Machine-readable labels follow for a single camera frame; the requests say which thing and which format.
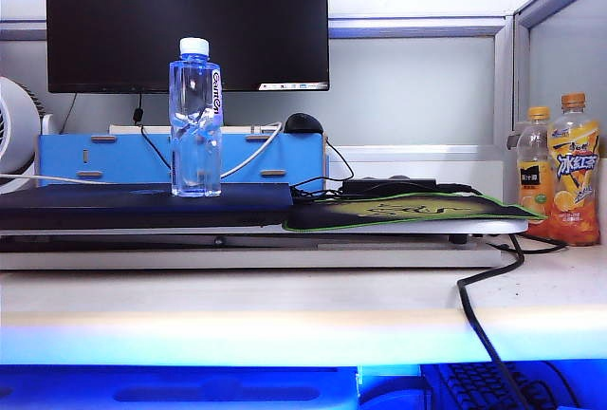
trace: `black keyboard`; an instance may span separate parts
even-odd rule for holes
[[[512,378],[534,410],[556,410],[545,383],[531,381],[515,363],[506,363]],[[502,375],[493,363],[455,363],[434,366],[459,410],[520,410]]]

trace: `orange juice bottle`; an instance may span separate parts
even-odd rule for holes
[[[550,237],[571,246],[597,244],[598,121],[584,113],[586,96],[561,97],[562,116],[548,126],[548,148],[555,174]]]
[[[530,124],[524,129],[517,149],[519,204],[536,214],[549,215],[554,194],[550,155],[548,153],[548,106],[531,106],[527,112]],[[548,236],[547,220],[529,220],[527,232]]]

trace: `desk surface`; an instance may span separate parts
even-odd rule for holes
[[[455,288],[475,272],[4,272],[0,363],[484,361]],[[469,294],[505,360],[607,358],[607,246],[529,255]]]

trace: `white fan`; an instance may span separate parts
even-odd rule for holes
[[[43,129],[48,133],[50,119],[27,88],[0,77],[0,174],[35,174],[36,141]],[[30,179],[0,177],[0,194],[31,185]]]

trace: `white bottle cap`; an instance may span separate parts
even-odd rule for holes
[[[179,52],[181,54],[209,55],[209,42],[204,38],[187,37],[179,40]]]

